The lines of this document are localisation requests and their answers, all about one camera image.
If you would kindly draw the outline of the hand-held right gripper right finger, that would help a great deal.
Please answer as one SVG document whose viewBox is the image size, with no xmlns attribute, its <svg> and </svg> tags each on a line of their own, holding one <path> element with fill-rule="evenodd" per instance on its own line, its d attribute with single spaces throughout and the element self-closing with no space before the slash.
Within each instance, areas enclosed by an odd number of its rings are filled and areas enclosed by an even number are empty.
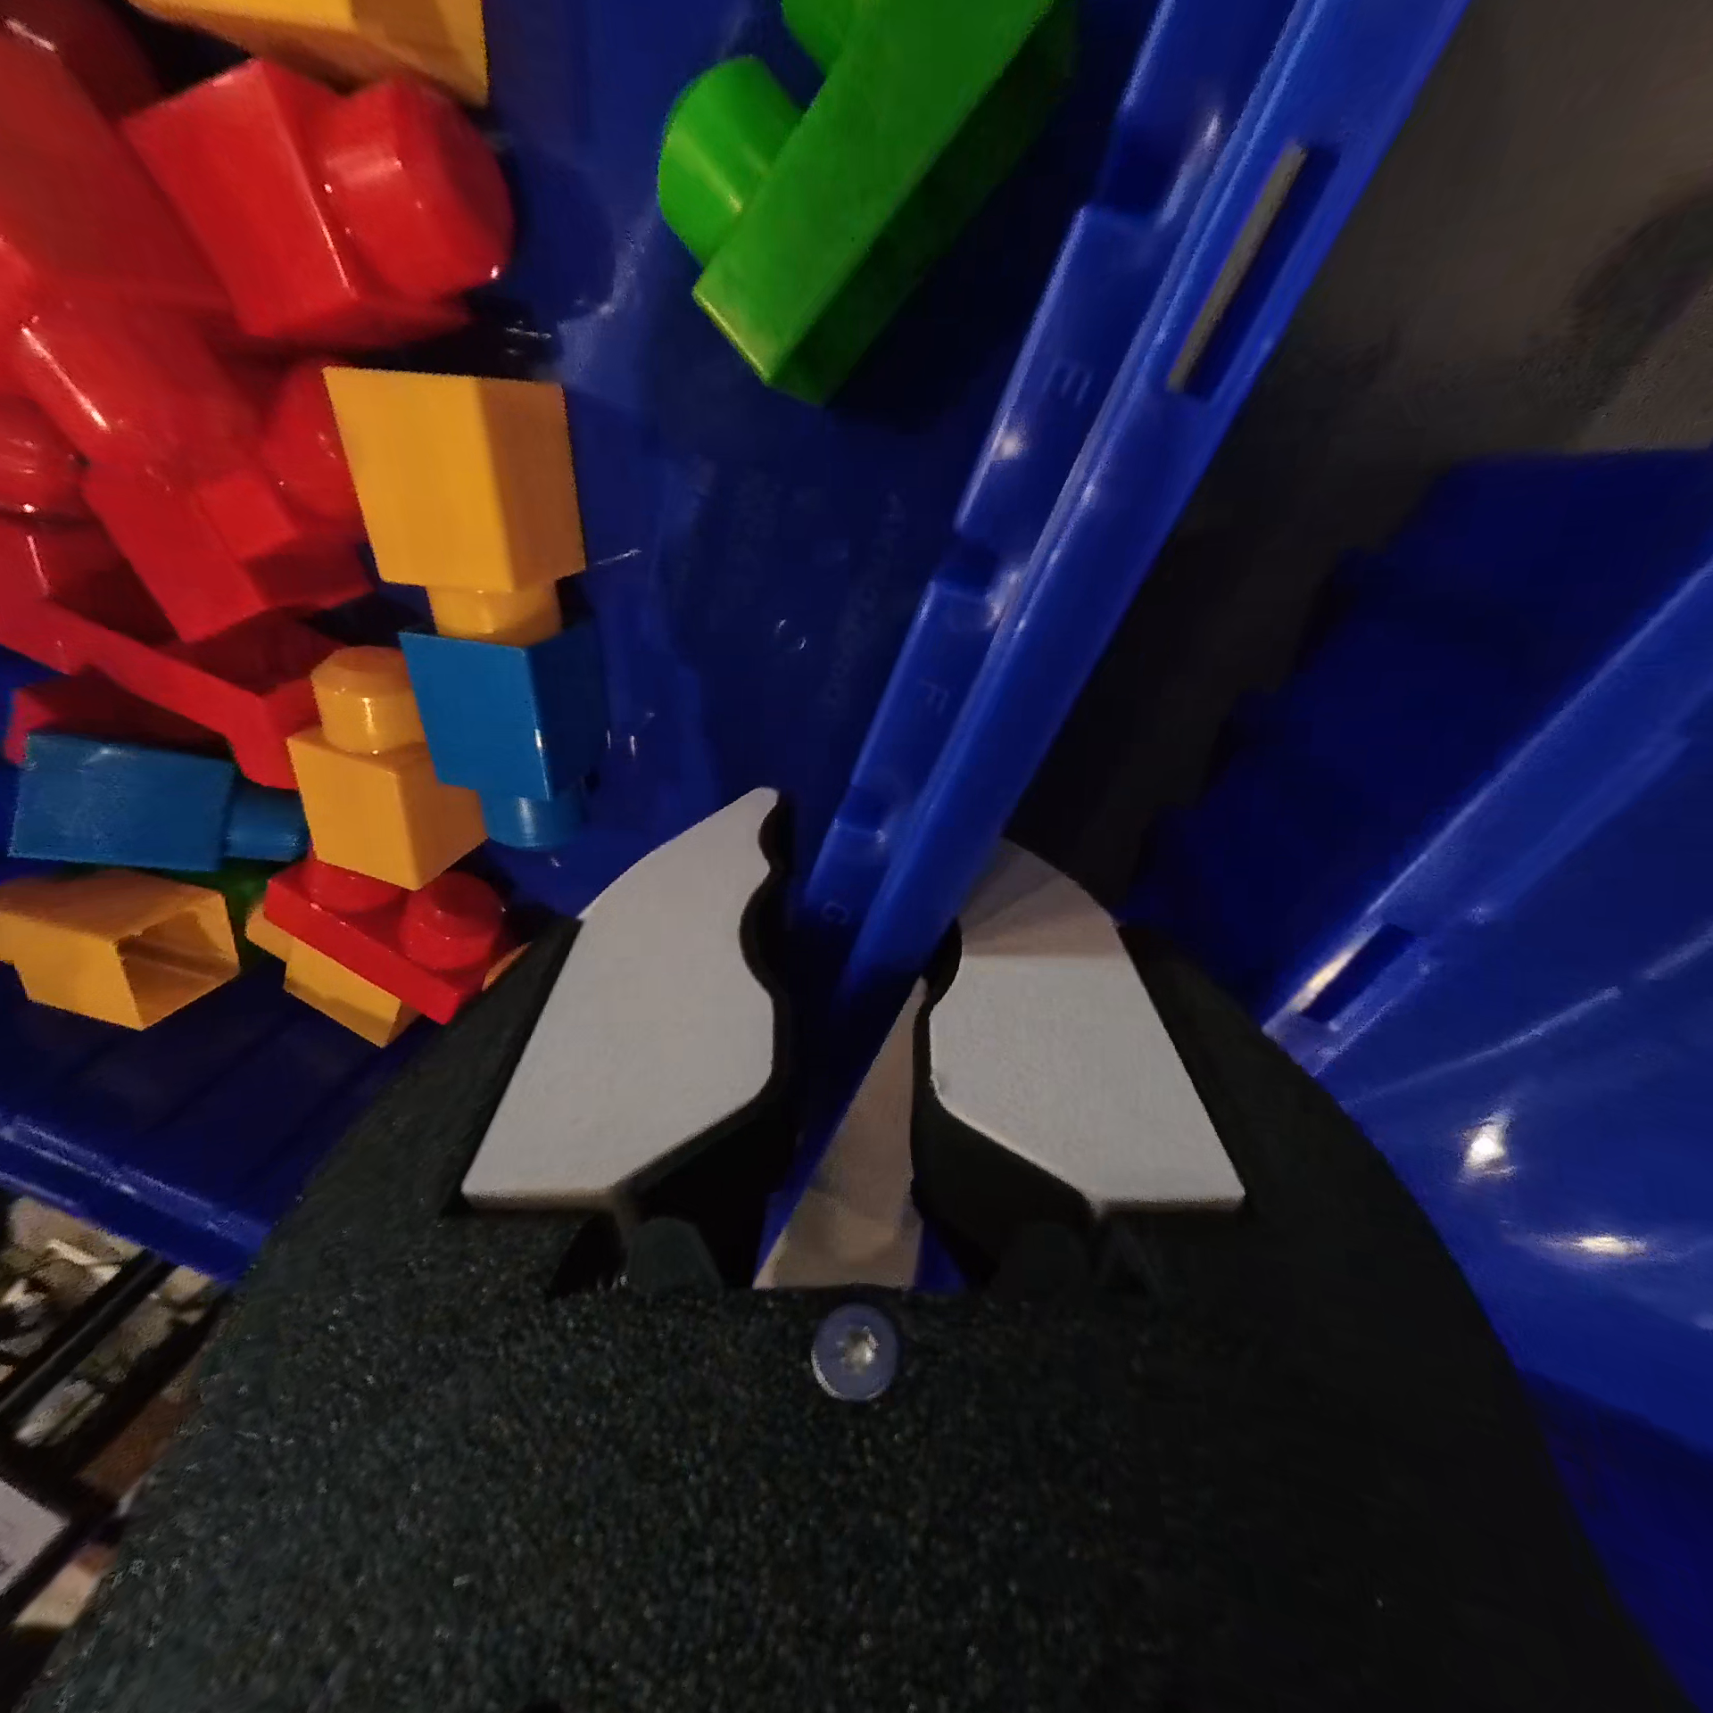
<svg viewBox="0 0 1713 1713">
<path fill-rule="evenodd" d="M 1245 1189 L 1116 921 L 1001 842 L 930 979 L 914 1048 L 930 1217 L 1231 1211 Z"/>
</svg>

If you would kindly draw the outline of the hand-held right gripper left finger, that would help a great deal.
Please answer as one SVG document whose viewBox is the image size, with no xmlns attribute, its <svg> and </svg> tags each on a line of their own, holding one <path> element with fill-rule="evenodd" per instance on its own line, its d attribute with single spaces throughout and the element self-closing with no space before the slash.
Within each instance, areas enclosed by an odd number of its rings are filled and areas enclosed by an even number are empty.
<svg viewBox="0 0 1713 1713">
<path fill-rule="evenodd" d="M 770 938 L 790 807 L 752 789 L 580 917 L 462 1181 L 479 1211 L 756 1231 L 790 1163 L 792 1025 Z"/>
</svg>

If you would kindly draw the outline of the blue plastic bin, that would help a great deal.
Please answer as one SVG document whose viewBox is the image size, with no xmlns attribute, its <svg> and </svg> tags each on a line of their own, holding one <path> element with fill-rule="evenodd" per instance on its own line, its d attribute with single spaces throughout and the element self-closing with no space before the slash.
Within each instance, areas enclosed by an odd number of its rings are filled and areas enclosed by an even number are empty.
<svg viewBox="0 0 1713 1713">
<path fill-rule="evenodd" d="M 391 1045 L 258 955 L 144 1032 L 4 982 L 4 1211 L 32 1201 L 237 1280 L 414 1050 L 476 1104 L 462 1181 L 583 912 L 752 789 L 790 807 L 770 967 L 792 1151 L 756 1231 L 662 1216 L 571 1244 L 577 1282 L 992 1276 L 1024 1221 L 914 1193 L 916 1017 L 977 882 L 1465 4 L 1077 4 L 1046 129 L 826 406 L 765 387 L 695 301 L 658 206 L 666 118 L 752 54 L 822 75 L 782 4 L 482 4 L 474 108 L 514 259 L 458 349 L 401 366 L 565 392 L 607 732 L 558 850 L 474 867 L 521 955 Z"/>
<path fill-rule="evenodd" d="M 1125 907 L 1412 1189 L 1710 1708 L 1710 447 L 1459 466 L 1229 730 Z"/>
</svg>

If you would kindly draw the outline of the green mega block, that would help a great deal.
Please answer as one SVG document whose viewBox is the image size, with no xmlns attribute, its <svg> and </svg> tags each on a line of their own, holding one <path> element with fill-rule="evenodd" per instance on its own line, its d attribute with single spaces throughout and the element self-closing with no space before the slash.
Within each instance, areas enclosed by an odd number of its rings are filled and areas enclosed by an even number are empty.
<svg viewBox="0 0 1713 1713">
<path fill-rule="evenodd" d="M 826 406 L 1028 156 L 1077 62 L 1070 2 L 785 2 L 795 104 L 752 54 L 680 92 L 658 206 L 695 301 L 772 391 Z"/>
</svg>

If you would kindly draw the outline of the pile of mega blocks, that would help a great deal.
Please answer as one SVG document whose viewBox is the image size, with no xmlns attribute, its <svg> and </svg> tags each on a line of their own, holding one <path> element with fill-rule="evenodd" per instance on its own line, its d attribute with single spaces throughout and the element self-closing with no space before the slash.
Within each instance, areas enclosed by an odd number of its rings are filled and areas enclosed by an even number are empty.
<svg viewBox="0 0 1713 1713">
<path fill-rule="evenodd" d="M 4 4 L 4 982 L 144 1032 L 278 960 L 378 1048 L 521 955 L 607 732 L 565 392 L 401 366 L 514 259 L 482 4 Z"/>
</svg>

